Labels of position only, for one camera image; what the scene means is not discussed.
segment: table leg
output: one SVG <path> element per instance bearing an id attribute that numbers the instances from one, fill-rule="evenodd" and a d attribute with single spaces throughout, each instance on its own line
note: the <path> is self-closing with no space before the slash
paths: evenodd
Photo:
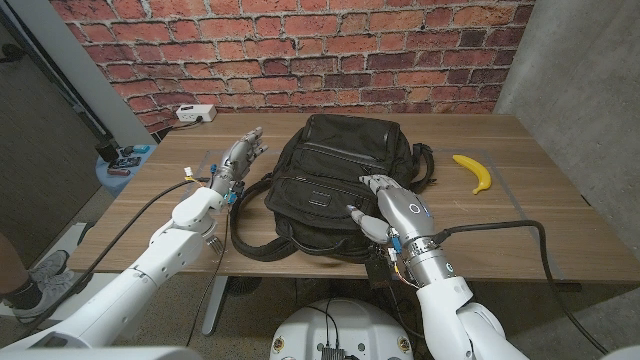
<path id="1" fill-rule="evenodd" d="M 202 322 L 202 334 L 205 336 L 213 335 L 218 323 L 218 317 L 220 310 L 222 310 L 222 299 L 224 297 L 224 290 L 227 287 L 228 276 L 216 276 L 213 283 L 213 289 L 209 297 L 209 305 L 207 306 L 207 312 L 204 315 Z"/>

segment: floor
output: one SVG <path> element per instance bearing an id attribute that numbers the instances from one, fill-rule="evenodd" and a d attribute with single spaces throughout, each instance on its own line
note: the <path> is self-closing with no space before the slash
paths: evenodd
<path id="1" fill-rule="evenodd" d="M 99 191 L 74 221 L 96 221 L 111 201 L 113 198 L 108 193 Z M 114 345 L 184 346 L 209 280 L 210 276 L 206 275 L 178 275 L 170 279 L 156 294 L 136 336 L 120 339 Z M 568 320 L 561 316 L 545 284 L 473 282 L 472 286 L 476 301 L 494 312 L 508 339 L 529 358 L 600 357 L 577 330 L 568 326 Z M 400 284 L 394 288 L 401 294 L 399 297 L 416 305 L 410 288 Z M 638 293 L 640 289 L 634 290 L 633 286 L 584 285 L 581 292 L 566 292 L 564 298 L 577 311 L 576 316 L 584 326 L 607 348 L 615 349 L 637 344 L 640 339 L 640 328 L 619 326 L 630 317 L 640 317 L 640 303 L 633 301 Z M 200 333 L 203 308 L 190 347 L 205 359 L 266 359 L 273 334 L 289 315 L 305 304 L 330 296 L 358 298 L 389 311 L 369 290 L 366 281 L 303 279 L 296 283 L 288 278 L 265 278 L 249 295 L 227 296 L 218 328 L 211 337 Z M 614 297 L 616 302 L 611 303 L 608 299 Z M 618 310 L 620 299 L 627 299 L 625 311 Z M 409 326 L 415 326 L 415 312 L 411 310 L 403 308 L 404 317 Z M 13 320 L 0 320 L 0 347 L 11 343 L 23 329 Z M 417 349 L 425 352 L 423 344 L 418 344 Z"/>

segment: table top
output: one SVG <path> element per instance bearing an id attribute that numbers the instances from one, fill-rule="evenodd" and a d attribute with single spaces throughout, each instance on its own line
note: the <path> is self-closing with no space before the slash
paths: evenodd
<path id="1" fill-rule="evenodd" d="M 219 114 L 212 123 L 170 133 L 140 172 L 116 198 L 69 259 L 85 270 L 116 233 L 153 196 L 184 178 L 191 166 L 196 176 L 208 176 L 225 149 L 249 130 L 264 129 L 269 150 L 245 178 L 258 181 L 275 166 L 280 151 L 310 114 Z M 434 150 L 437 182 L 422 196 L 438 230 L 456 225 L 519 220 L 542 222 L 547 230 L 550 265 L 558 279 L 580 282 L 640 282 L 640 263 L 618 240 L 609 225 L 581 197 L 562 171 L 513 116 L 367 114 L 400 123 L 410 143 Z M 492 186 L 473 195 L 476 177 L 451 158 L 462 154 L 489 169 Z M 152 205 L 126 232 L 96 271 L 120 272 L 147 248 L 153 232 L 170 217 L 173 207 L 195 190 L 180 188 Z M 266 192 L 247 204 L 239 232 L 249 244 L 276 237 L 273 214 L 264 206 Z M 216 235 L 224 239 L 225 215 L 216 216 Z M 455 234 L 443 249 L 458 275 L 469 280 L 539 281 L 545 279 L 534 229 L 517 228 Z M 185 273 L 216 269 L 219 255 L 209 247 Z M 220 275 L 366 278 L 364 265 L 297 252 L 264 263 L 239 254 L 228 239 Z"/>

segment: black cable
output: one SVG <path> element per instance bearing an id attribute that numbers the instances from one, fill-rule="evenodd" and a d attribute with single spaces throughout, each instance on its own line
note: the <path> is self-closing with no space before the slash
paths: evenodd
<path id="1" fill-rule="evenodd" d="M 587 339 L 591 344 L 598 349 L 603 355 L 609 353 L 609 351 L 602 346 L 583 326 L 580 324 L 578 319 L 575 318 L 571 310 L 565 305 L 562 297 L 560 296 L 560 290 L 556 286 L 556 283 L 553 279 L 553 275 L 551 274 L 551 268 L 549 267 L 549 258 L 547 254 L 547 235 L 544 230 L 544 226 L 541 223 L 535 220 L 517 220 L 517 221 L 507 221 L 507 222 L 499 222 L 499 223 L 486 223 L 486 224 L 474 224 L 474 225 L 463 225 L 456 226 L 449 229 L 444 229 L 438 234 L 436 234 L 432 241 L 437 245 L 442 244 L 451 234 L 458 232 L 466 232 L 466 231 L 476 231 L 476 230 L 493 230 L 493 229 L 506 229 L 506 228 L 514 228 L 514 227 L 528 227 L 532 226 L 538 230 L 538 236 L 540 238 L 540 257 L 542 258 L 542 267 L 544 268 L 544 274 L 547 278 L 547 282 L 549 283 L 549 287 L 551 288 L 551 293 L 555 298 L 556 302 L 562 308 L 564 314 L 571 320 L 573 325 L 580 331 L 580 333 Z"/>
<path id="2" fill-rule="evenodd" d="M 202 297 L 200 298 L 200 303 L 198 304 L 198 310 L 196 310 L 196 316 L 193 317 L 193 323 L 191 324 L 191 331 L 189 332 L 189 338 L 187 339 L 187 345 L 185 345 L 185 347 L 189 347 L 189 344 L 191 343 L 191 337 L 193 337 L 193 330 L 195 330 L 196 323 L 198 322 L 198 315 L 200 314 L 200 308 L 202 308 L 202 303 L 204 303 L 204 298 L 207 296 L 207 293 L 209 292 L 209 287 L 211 287 L 211 284 L 213 284 L 213 280 L 215 280 L 216 275 L 218 274 L 218 270 L 220 270 L 220 265 L 222 264 L 222 257 L 224 256 L 224 252 L 227 250 L 228 229 L 229 229 L 229 211 L 227 211 L 226 226 L 224 229 L 224 244 L 222 245 L 222 254 L 220 254 L 220 258 L 218 259 L 218 266 L 216 266 L 216 271 L 213 273 L 211 280 L 209 280 L 209 283 L 207 284 L 207 287 L 204 289 L 204 292 L 202 293 Z"/>
<path id="3" fill-rule="evenodd" d="M 209 179 L 207 178 L 199 178 L 196 179 L 198 181 L 207 181 Z M 183 181 L 180 182 L 176 185 L 171 186 L 170 188 L 164 190 L 163 192 L 161 192 L 160 194 L 156 195 L 153 197 L 153 199 L 149 200 L 143 207 L 142 209 L 140 209 L 138 211 L 138 213 L 136 213 L 133 218 L 131 218 L 131 220 L 129 220 L 129 222 L 122 228 L 122 230 L 120 230 L 120 232 L 113 238 L 113 240 L 111 240 L 111 242 L 109 243 L 109 245 L 107 245 L 107 247 L 102 250 L 102 252 L 100 253 L 100 255 L 98 255 L 98 257 L 96 258 L 96 260 L 94 260 L 94 262 L 91 264 L 91 266 L 89 266 L 89 268 L 87 269 L 87 271 L 82 274 L 80 276 L 80 278 L 73 283 L 73 285 L 71 285 L 71 287 L 67 290 L 67 292 L 64 293 L 64 295 L 62 295 L 55 303 L 53 303 L 53 305 L 51 305 L 51 307 L 49 307 L 45 312 L 43 312 L 42 314 L 38 315 L 38 317 L 29 324 L 29 328 L 27 330 L 25 330 L 22 335 L 20 335 L 20 337 L 18 338 L 18 340 L 16 341 L 20 341 L 24 338 L 26 338 L 27 336 L 31 335 L 31 333 L 36 330 L 38 328 L 38 326 L 40 324 L 42 324 L 42 322 L 44 322 L 46 319 L 48 319 L 58 308 L 58 306 L 60 306 L 60 304 L 62 304 L 65 300 L 67 300 L 69 297 L 71 297 L 75 291 L 80 287 L 80 286 L 84 286 L 86 284 L 84 284 L 84 282 L 87 280 L 87 278 L 89 278 L 89 276 L 93 273 L 93 270 L 95 270 L 95 268 L 98 266 L 98 264 L 100 263 L 100 261 L 102 261 L 102 259 L 104 259 L 105 256 L 107 256 L 107 254 L 109 253 L 109 251 L 111 251 L 111 249 L 116 245 L 116 243 L 118 242 L 118 240 L 120 240 L 120 238 L 122 237 L 122 235 L 124 235 L 125 232 L 127 232 L 127 230 L 129 230 L 129 228 L 133 225 L 133 223 L 136 222 L 136 220 L 138 220 L 138 218 L 154 203 L 156 202 L 158 199 L 160 199 L 161 197 L 163 197 L 164 195 L 170 193 L 171 191 L 192 183 L 193 181 Z"/>
<path id="4" fill-rule="evenodd" d="M 326 312 L 326 311 L 324 311 L 322 309 L 318 309 L 315 306 L 307 305 L 305 307 L 308 307 L 309 309 L 318 310 L 321 313 L 325 314 L 325 318 L 328 316 L 329 319 L 331 319 L 331 321 L 333 322 L 333 327 L 336 329 L 336 349 L 337 349 L 338 348 L 338 344 L 339 344 L 339 341 L 338 341 L 338 325 L 336 325 L 336 321 L 333 319 L 333 316 L 331 316 L 331 314 L 329 314 L 328 312 Z M 328 324 L 327 324 L 327 347 L 330 347 L 329 346 L 329 325 Z"/>

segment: yellow banana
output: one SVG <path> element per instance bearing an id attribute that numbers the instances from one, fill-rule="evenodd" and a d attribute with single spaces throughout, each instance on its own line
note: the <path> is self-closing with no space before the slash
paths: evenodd
<path id="1" fill-rule="evenodd" d="M 453 160 L 470 170 L 478 178 L 478 187 L 473 189 L 474 195 L 477 195 L 480 190 L 488 189 L 491 186 L 491 175 L 482 164 L 464 155 L 453 155 Z"/>

